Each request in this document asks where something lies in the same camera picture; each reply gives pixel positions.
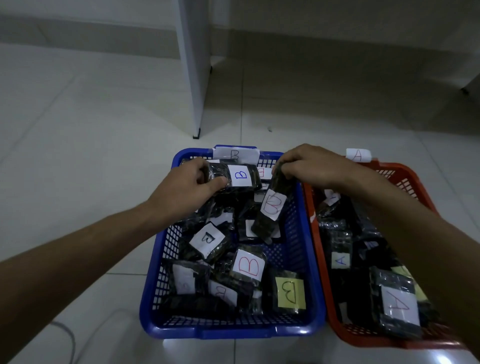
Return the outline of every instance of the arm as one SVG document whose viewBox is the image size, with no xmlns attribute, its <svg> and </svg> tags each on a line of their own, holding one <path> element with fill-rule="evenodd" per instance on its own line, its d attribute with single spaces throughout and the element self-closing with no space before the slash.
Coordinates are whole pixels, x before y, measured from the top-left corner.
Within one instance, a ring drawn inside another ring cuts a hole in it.
<svg viewBox="0 0 480 364">
<path fill-rule="evenodd" d="M 201 207 L 227 180 L 202 184 L 196 158 L 174 168 L 150 198 L 0 263 L 0 363 L 139 244 Z"/>
<path fill-rule="evenodd" d="M 480 244 L 377 172 L 321 147 L 285 153 L 282 171 L 364 203 L 369 217 L 443 318 L 480 358 Z"/>
</svg>

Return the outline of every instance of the forearm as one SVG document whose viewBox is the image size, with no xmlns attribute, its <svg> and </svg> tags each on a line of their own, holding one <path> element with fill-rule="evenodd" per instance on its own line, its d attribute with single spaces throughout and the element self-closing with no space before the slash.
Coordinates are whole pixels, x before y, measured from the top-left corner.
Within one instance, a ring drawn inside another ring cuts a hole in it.
<svg viewBox="0 0 480 364">
<path fill-rule="evenodd" d="M 352 194 L 364 202 L 429 299 L 476 350 L 480 245 L 376 172 L 363 174 L 353 185 Z"/>
<path fill-rule="evenodd" d="M 0 362 L 11 359 L 71 301 L 155 234 L 150 214 L 142 204 L 2 262 Z"/>
</svg>

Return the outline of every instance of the red plastic basket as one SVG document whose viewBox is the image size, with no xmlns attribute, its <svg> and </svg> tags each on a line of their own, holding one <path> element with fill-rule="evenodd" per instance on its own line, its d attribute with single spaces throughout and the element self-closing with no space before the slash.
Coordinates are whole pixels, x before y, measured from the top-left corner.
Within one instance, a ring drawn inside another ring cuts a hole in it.
<svg viewBox="0 0 480 364">
<path fill-rule="evenodd" d="M 399 163 L 380 163 L 377 160 L 372 160 L 370 163 L 362 163 L 362 165 L 376 170 L 379 174 L 385 176 L 391 183 L 408 192 L 413 198 L 416 198 L 430 210 L 438 214 L 418 176 L 407 166 Z M 325 295 L 327 319 L 330 323 L 330 326 L 339 338 L 350 345 L 359 347 L 396 347 L 404 349 L 465 348 L 459 338 L 456 337 L 447 326 L 435 325 L 428 329 L 424 328 L 422 340 L 401 340 L 386 337 L 380 333 L 373 332 L 369 329 L 354 324 L 341 323 L 336 315 L 332 288 L 330 286 L 327 264 L 324 250 L 322 248 L 322 241 L 320 240 L 318 221 L 315 214 L 315 206 L 319 201 L 317 201 L 315 189 L 313 189 L 309 184 L 304 183 L 303 189 L 305 193 L 307 212 L 308 216 L 310 217 L 312 239 L 317 255 L 320 279 L 322 280 Z"/>
</svg>

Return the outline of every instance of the plastic basket rim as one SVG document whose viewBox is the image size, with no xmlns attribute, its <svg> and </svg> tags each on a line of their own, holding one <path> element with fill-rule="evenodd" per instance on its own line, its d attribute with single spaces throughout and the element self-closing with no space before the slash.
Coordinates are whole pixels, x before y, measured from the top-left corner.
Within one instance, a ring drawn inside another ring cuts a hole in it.
<svg viewBox="0 0 480 364">
<path fill-rule="evenodd" d="M 211 151 L 209 148 L 186 148 L 179 151 L 172 161 L 172 168 L 180 165 L 183 156 L 186 154 L 194 154 L 198 156 L 204 156 Z M 273 156 L 278 159 L 283 153 L 272 151 L 261 151 L 261 155 Z M 315 315 L 313 319 L 307 325 L 282 325 L 272 324 L 269 328 L 258 328 L 257 325 L 252 325 L 251 328 L 228 328 L 228 327 L 199 327 L 199 326 L 185 326 L 185 327 L 171 327 L 163 328 L 157 327 L 151 319 L 151 306 L 153 302 L 153 294 L 155 289 L 151 289 L 156 284 L 159 263 L 161 258 L 156 259 L 158 256 L 162 256 L 163 247 L 165 244 L 165 238 L 167 229 L 158 233 L 155 238 L 154 247 L 152 250 L 152 256 L 150 258 L 150 264 L 148 267 L 147 277 L 145 279 L 144 290 L 140 302 L 139 319 L 145 332 L 154 338 L 159 339 L 252 339 L 252 338 L 270 338 L 278 336 L 298 336 L 298 335 L 311 335 L 317 331 L 322 325 L 325 324 L 326 306 L 324 301 L 324 294 L 320 276 L 318 274 L 317 262 L 315 259 L 315 252 L 313 248 L 312 236 L 310 232 L 310 226 L 307 220 L 307 207 L 305 205 L 303 189 L 300 183 L 297 183 L 295 189 L 296 199 L 298 200 L 298 209 L 300 213 L 301 230 L 304 233 L 305 249 L 308 265 L 310 267 L 310 291 L 312 294 L 312 301 L 315 304 Z"/>
<path fill-rule="evenodd" d="M 388 163 L 379 162 L 374 159 L 370 163 L 362 163 L 366 167 L 373 170 L 403 170 L 405 171 L 416 183 L 419 188 L 416 191 L 417 196 L 421 194 L 427 207 L 435 212 L 438 211 L 435 208 L 430 196 L 428 195 L 425 187 L 420 182 L 417 174 L 408 166 L 401 163 Z M 313 202 L 312 186 L 308 183 L 303 183 L 303 190 L 305 194 L 305 203 L 307 205 L 308 215 L 311 216 L 310 228 L 312 232 L 313 246 L 317 257 L 317 264 L 319 268 L 319 275 L 322 281 L 322 287 L 324 292 L 325 306 L 327 307 L 327 320 L 332 327 L 332 330 L 337 336 L 347 342 L 350 345 L 357 347 L 394 347 L 402 349 L 464 349 L 463 343 L 457 340 L 446 339 L 432 339 L 432 340 L 402 340 L 394 339 L 387 336 L 361 336 L 354 335 L 347 330 L 347 328 L 338 320 L 336 316 L 335 302 L 333 300 L 332 288 L 330 285 L 330 278 L 328 276 L 328 269 L 326 266 L 326 259 L 322 248 L 322 241 L 320 238 L 320 229 L 318 227 L 318 220 L 316 217 L 315 206 Z"/>
</svg>

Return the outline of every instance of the basket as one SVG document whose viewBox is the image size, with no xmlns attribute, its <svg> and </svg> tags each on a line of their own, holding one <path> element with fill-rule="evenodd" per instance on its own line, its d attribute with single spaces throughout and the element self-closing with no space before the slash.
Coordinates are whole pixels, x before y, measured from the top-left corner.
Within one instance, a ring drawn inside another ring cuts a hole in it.
<svg viewBox="0 0 480 364">
<path fill-rule="evenodd" d="M 391 183 L 408 192 L 413 198 L 416 198 L 430 210 L 438 214 L 418 176 L 407 166 L 398 163 L 380 163 L 377 160 L 373 160 L 370 163 L 362 163 L 362 165 L 376 170 L 379 174 L 385 176 Z M 305 193 L 305 203 L 307 205 L 308 215 L 310 217 L 313 245 L 317 255 L 318 268 L 320 271 L 320 278 L 322 280 L 322 286 L 325 295 L 327 318 L 330 326 L 338 335 L 338 337 L 350 345 L 359 347 L 464 349 L 464 346 L 459 341 L 459 338 L 457 338 L 448 327 L 442 325 L 435 325 L 434 327 L 428 329 L 422 328 L 422 340 L 402 340 L 386 337 L 380 333 L 373 332 L 358 325 L 341 323 L 336 315 L 332 288 L 330 286 L 330 279 L 328 277 L 327 264 L 324 250 L 322 248 L 322 241 L 320 240 L 318 220 L 315 214 L 315 206 L 318 202 L 316 200 L 315 189 L 306 183 L 303 184 L 303 188 Z"/>
<path fill-rule="evenodd" d="M 211 159 L 212 155 L 212 149 L 184 149 L 174 157 L 172 168 L 180 165 L 183 159 Z M 258 167 L 273 166 L 281 155 L 278 152 L 261 152 Z M 307 304 L 304 313 L 244 315 L 235 321 L 222 321 L 161 312 L 160 301 L 169 291 L 168 274 L 161 262 L 163 258 L 178 258 L 178 239 L 181 236 L 181 229 L 172 225 L 157 234 L 155 239 L 140 303 L 140 321 L 144 330 L 157 339 L 250 339 L 314 333 L 325 323 L 326 308 L 300 183 L 295 188 L 294 198 L 286 206 L 281 233 L 285 242 L 264 244 L 264 252 L 273 266 L 304 275 Z"/>
</svg>

